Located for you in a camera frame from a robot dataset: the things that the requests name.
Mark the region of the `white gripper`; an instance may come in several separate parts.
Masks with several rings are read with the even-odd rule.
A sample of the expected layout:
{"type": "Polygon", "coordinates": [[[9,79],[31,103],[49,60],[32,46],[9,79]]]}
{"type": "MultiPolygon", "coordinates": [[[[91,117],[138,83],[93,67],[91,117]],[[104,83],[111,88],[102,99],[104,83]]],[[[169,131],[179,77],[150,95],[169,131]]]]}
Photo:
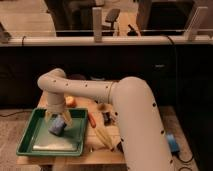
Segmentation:
{"type": "Polygon", "coordinates": [[[66,108],[66,101],[63,93],[48,93],[46,96],[47,104],[45,111],[45,122],[48,123],[52,117],[52,114],[62,114],[64,122],[68,125],[72,125],[71,115],[66,108]]]}

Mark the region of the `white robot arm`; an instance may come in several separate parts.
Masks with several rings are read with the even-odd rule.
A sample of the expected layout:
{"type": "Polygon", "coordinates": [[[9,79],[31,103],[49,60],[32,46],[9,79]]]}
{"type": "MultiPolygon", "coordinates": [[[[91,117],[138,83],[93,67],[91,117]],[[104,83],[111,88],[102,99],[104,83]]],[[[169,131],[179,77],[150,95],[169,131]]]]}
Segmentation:
{"type": "Polygon", "coordinates": [[[109,103],[117,113],[128,171],[175,171],[165,129],[151,88],[138,77],[115,81],[70,80],[56,68],[38,78],[47,111],[65,110],[66,94],[109,103]]]}

